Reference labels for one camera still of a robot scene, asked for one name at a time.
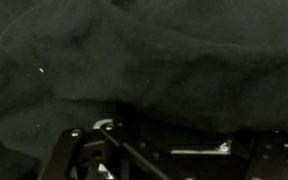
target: dark fabric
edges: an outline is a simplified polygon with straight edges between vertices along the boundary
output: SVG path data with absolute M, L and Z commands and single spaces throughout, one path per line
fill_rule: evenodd
M 288 131 L 288 0 L 0 0 L 0 140 L 42 162 L 131 103 L 213 133 Z
M 34 180 L 37 177 L 38 166 L 37 159 L 0 144 L 0 180 Z

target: black metal frame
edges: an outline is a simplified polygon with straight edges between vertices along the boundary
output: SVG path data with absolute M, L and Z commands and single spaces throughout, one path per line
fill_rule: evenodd
M 251 134 L 246 146 L 233 135 L 230 137 L 233 138 L 233 150 L 229 156 L 179 156 L 169 153 L 169 144 L 164 143 L 164 139 L 158 140 L 158 135 L 155 136 L 157 140 L 145 136 L 147 132 L 143 133 L 142 128 L 145 124 L 138 118 L 145 115 L 136 114 L 136 110 L 129 106 L 120 106 L 116 114 L 113 130 L 103 128 L 87 134 L 76 129 L 65 131 L 39 180 L 71 180 L 72 167 L 78 174 L 76 179 L 80 180 L 85 178 L 89 167 L 98 172 L 99 165 L 109 170 L 99 172 L 99 175 L 108 177 L 113 174 L 119 180 L 279 180 L 282 169 L 288 168 L 288 149 L 284 147 L 288 138 L 282 133 Z M 74 131 L 80 134 L 73 136 Z

